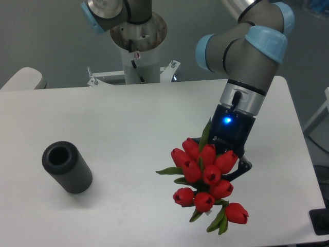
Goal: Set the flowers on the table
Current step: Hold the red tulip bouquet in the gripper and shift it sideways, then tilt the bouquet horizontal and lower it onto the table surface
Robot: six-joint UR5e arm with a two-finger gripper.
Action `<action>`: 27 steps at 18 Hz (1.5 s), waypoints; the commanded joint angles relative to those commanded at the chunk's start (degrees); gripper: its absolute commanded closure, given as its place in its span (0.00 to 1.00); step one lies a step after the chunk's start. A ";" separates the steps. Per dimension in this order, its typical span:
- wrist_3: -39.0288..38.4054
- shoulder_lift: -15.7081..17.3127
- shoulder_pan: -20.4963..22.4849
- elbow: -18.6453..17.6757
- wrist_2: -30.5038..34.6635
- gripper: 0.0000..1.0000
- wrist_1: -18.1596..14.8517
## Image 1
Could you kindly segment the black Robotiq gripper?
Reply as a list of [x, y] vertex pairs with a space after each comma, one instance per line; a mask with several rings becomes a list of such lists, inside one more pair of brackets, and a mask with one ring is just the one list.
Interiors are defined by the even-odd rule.
[[[211, 143], [215, 145], [216, 153], [223, 154], [232, 150], [239, 158], [237, 170], [222, 175], [222, 179], [232, 182], [252, 169], [252, 163], [246, 159], [245, 144], [255, 118], [238, 111], [218, 105], [211, 120]], [[192, 138], [198, 145], [201, 138]]]

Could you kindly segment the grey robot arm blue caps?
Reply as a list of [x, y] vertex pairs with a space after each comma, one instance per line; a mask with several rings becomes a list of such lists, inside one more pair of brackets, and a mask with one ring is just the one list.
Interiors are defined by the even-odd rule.
[[[287, 35], [295, 25], [291, 8], [268, 1], [224, 1], [237, 25], [224, 34], [202, 37], [197, 64], [228, 81], [213, 115], [208, 142], [217, 153], [232, 150], [239, 158], [233, 181], [251, 169], [244, 146], [275, 73], [282, 63]], [[158, 48], [167, 35], [151, 1], [84, 1], [81, 9], [96, 33], [109, 32], [120, 48], [126, 84], [159, 83]]]

